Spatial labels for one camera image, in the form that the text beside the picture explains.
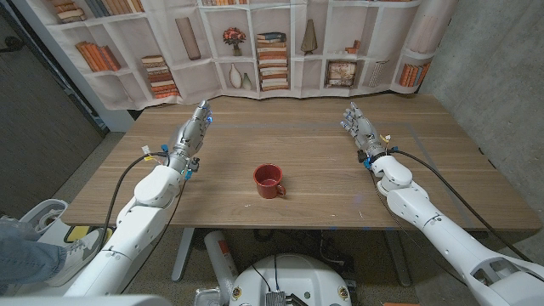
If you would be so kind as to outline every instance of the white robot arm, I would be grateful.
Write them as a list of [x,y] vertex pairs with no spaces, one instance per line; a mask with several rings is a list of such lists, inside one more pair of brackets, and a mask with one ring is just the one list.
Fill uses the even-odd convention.
[[416,226],[459,273],[482,305],[544,304],[544,268],[491,251],[446,217],[427,192],[412,181],[408,168],[382,147],[376,129],[354,103],[342,125],[366,153],[377,188],[389,209]]
[[162,232],[172,212],[168,208],[179,194],[179,185],[196,170],[190,158],[202,147],[212,122],[211,108],[202,101],[192,118],[173,135],[168,163],[142,179],[134,197],[117,217],[117,229],[89,263],[65,296],[102,296],[120,293],[120,285],[136,257]]

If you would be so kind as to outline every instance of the white vase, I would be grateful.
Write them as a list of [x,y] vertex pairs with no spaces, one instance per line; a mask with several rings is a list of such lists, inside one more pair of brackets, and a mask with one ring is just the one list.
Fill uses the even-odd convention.
[[232,87],[234,88],[240,88],[241,87],[241,74],[236,69],[235,65],[232,64],[230,66],[230,83],[232,84]]

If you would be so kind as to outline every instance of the wooden table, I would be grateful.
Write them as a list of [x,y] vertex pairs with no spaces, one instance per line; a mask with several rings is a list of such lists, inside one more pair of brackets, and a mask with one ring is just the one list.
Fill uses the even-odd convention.
[[[172,224],[183,227],[363,229],[396,228],[379,201],[371,176],[357,162],[354,140],[340,126],[355,101],[390,146],[437,167],[498,230],[538,230],[541,222],[512,186],[478,151],[440,103],[429,95],[385,94],[358,99],[212,100],[213,124],[197,154],[201,168],[188,181]],[[122,138],[63,215],[68,224],[102,224],[116,181],[140,149],[158,151],[195,105],[148,109]],[[484,226],[426,168],[405,164],[431,202],[463,228]],[[285,198],[259,197],[253,170],[271,162],[284,173]],[[141,162],[125,178],[111,223],[150,172]]]

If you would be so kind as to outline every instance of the mug handle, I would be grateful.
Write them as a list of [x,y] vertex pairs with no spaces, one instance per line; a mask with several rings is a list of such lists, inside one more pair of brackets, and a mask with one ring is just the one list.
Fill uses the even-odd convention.
[[278,196],[285,196],[286,195],[286,189],[280,184],[277,184],[275,186],[275,190],[278,192]]

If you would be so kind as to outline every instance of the bookshelf backdrop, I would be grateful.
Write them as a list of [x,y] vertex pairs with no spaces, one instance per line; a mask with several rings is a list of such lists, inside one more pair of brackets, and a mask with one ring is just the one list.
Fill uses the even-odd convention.
[[[457,0],[72,0],[81,11],[61,15],[62,8],[54,6],[55,0],[26,1],[105,107],[112,110],[143,109],[162,103],[194,104],[219,95],[254,99],[346,97],[389,89],[410,94],[421,84],[423,70],[428,69],[457,3]],[[132,3],[132,12],[123,13],[119,8],[117,14],[107,16],[88,5],[97,2],[112,6],[116,2]],[[193,51],[185,48],[180,34],[179,25],[186,25],[176,20],[184,18],[190,21],[200,53],[198,59],[194,55],[190,59],[188,52]],[[313,21],[317,42],[312,54],[301,49],[308,20]],[[224,42],[224,31],[230,27],[246,34],[246,40],[239,44],[242,56],[233,56],[233,46]],[[258,46],[257,34],[266,32],[285,33],[288,64],[285,89],[261,88],[258,48],[262,46]],[[352,48],[355,41],[359,45]],[[99,48],[107,46],[109,55],[120,67],[115,71],[96,71],[76,47],[81,42]],[[148,71],[142,65],[142,58],[154,55],[164,59],[180,95],[155,99]],[[353,85],[328,85],[329,64],[338,61],[356,63]],[[233,86],[232,64],[243,76],[247,74],[250,89]],[[411,75],[418,74],[417,82],[410,82]]]

